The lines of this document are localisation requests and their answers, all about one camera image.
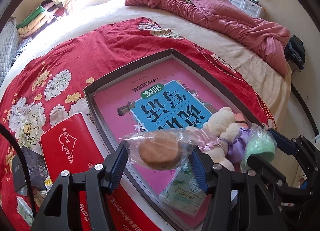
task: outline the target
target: pink quilt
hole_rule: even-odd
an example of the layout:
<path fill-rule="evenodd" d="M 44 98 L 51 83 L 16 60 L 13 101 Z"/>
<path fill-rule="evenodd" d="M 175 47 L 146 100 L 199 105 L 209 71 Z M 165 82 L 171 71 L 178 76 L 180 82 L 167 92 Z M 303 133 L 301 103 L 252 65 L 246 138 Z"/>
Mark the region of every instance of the pink quilt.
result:
<path fill-rule="evenodd" d="M 175 13 L 195 24 L 221 32 L 259 55 L 285 76 L 284 47 L 290 38 L 285 27 L 252 18 L 228 0 L 125 0 L 126 6 L 150 6 Z"/>

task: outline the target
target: black cable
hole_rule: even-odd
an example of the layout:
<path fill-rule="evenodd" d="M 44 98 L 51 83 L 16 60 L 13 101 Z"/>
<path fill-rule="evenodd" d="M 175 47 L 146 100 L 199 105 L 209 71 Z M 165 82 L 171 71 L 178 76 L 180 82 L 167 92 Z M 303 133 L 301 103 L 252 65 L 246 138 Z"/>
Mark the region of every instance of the black cable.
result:
<path fill-rule="evenodd" d="M 0 123 L 0 134 L 2 134 L 4 136 L 4 138 L 6 138 L 7 141 L 12 145 L 12 147 L 15 149 L 15 151 L 17 153 L 17 156 L 20 159 L 22 170 L 23 170 L 23 174 L 24 174 L 24 177 L 26 179 L 27 189 L 28 189 L 30 203 L 31 203 L 31 209 L 32 209 L 32 213 L 33 213 L 33 219 L 35 219 L 36 214 L 37 214 L 36 203 L 35 203 L 35 199 L 33 198 L 31 180 L 30 180 L 30 175 L 29 175 L 29 170 L 28 170 L 28 165 L 27 165 L 26 159 L 25 159 L 25 157 L 23 155 L 23 152 L 22 152 L 19 144 L 15 140 L 15 138 L 6 129 L 6 127 L 4 127 L 4 125 L 1 124 L 1 123 Z"/>

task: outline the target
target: red paper bag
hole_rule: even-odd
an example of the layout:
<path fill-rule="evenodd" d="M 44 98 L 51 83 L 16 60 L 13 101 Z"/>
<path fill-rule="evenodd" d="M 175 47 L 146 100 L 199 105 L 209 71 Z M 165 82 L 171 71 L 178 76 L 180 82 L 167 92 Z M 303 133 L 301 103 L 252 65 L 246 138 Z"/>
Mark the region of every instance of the red paper bag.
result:
<path fill-rule="evenodd" d="M 102 163 L 109 154 L 94 124 L 82 113 L 63 120 L 41 136 L 44 159 L 54 182 L 63 170 L 72 174 L 87 171 Z M 142 212 L 120 185 L 107 196 L 113 222 L 118 231 L 160 229 Z M 80 192 L 81 223 L 90 231 L 86 193 Z"/>

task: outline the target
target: round cookie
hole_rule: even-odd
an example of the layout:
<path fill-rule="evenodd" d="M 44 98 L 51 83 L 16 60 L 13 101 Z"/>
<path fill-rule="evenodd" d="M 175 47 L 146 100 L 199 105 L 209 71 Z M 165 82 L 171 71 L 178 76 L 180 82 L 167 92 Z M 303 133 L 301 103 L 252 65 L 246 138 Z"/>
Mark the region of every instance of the round cookie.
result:
<path fill-rule="evenodd" d="M 155 131 L 152 138 L 146 138 L 139 144 L 141 159 L 154 170 L 176 168 L 181 158 L 181 145 L 176 136 L 165 131 Z"/>

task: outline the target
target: black box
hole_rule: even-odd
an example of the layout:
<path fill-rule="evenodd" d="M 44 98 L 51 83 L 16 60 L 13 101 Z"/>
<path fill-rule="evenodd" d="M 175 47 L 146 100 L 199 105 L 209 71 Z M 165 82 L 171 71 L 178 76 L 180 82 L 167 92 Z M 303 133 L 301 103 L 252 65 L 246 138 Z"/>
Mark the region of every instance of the black box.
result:
<path fill-rule="evenodd" d="M 48 176 L 44 157 L 36 152 L 22 146 L 22 153 L 27 161 L 31 185 L 39 190 L 46 190 L 44 181 Z M 26 185 L 26 179 L 23 174 L 21 162 L 18 156 L 12 159 L 13 185 L 15 192 L 18 192 Z"/>

